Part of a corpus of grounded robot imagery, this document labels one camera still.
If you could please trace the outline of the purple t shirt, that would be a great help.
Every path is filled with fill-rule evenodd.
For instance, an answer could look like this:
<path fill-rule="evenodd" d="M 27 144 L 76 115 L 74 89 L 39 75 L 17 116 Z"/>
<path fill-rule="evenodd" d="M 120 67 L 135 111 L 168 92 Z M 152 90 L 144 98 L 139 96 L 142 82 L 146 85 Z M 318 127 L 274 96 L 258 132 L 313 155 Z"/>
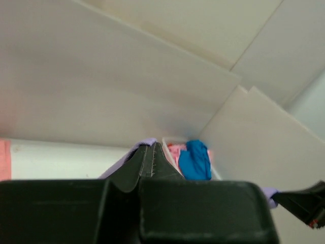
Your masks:
<path fill-rule="evenodd" d="M 111 174 L 113 174 L 116 170 L 118 170 L 125 162 L 127 162 L 136 152 L 136 150 L 142 146 L 152 146 L 154 143 L 157 142 L 156 138 L 146 138 L 139 142 L 137 142 L 135 145 L 133 145 L 130 150 L 121 158 L 119 159 L 115 164 L 113 164 L 110 168 L 108 168 L 103 174 L 99 176 L 99 179 L 104 179 L 109 177 Z M 264 187 L 261 188 L 262 192 L 264 193 L 270 209 L 274 209 L 278 206 L 278 203 L 272 199 L 272 196 L 278 193 L 279 191 L 275 188 L 268 188 Z"/>

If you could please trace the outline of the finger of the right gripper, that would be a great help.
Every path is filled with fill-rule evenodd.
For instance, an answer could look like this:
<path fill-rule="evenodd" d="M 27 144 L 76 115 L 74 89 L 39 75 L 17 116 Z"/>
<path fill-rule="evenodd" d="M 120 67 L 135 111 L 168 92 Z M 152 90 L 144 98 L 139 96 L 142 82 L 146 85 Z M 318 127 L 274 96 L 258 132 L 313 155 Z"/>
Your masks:
<path fill-rule="evenodd" d="M 324 227 L 324 181 L 304 190 L 278 192 L 273 200 L 310 228 Z"/>

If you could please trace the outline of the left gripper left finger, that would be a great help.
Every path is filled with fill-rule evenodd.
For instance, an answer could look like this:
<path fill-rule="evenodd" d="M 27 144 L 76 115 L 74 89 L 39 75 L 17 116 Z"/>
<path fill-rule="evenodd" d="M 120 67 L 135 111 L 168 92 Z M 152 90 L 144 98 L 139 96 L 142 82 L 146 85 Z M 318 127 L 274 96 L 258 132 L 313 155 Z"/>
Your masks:
<path fill-rule="evenodd" d="M 154 176 L 154 145 L 140 146 L 133 156 L 105 179 L 105 192 L 132 192 L 144 180 Z"/>

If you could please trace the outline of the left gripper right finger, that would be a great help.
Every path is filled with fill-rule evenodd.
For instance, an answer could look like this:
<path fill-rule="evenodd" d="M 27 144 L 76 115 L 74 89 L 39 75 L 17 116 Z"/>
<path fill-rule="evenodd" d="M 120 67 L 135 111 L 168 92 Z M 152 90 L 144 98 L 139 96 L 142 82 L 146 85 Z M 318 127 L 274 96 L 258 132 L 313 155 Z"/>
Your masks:
<path fill-rule="evenodd" d="M 158 142 L 150 147 L 152 159 L 149 160 L 147 177 L 158 180 L 185 180 L 185 178 L 168 162 L 162 145 Z"/>

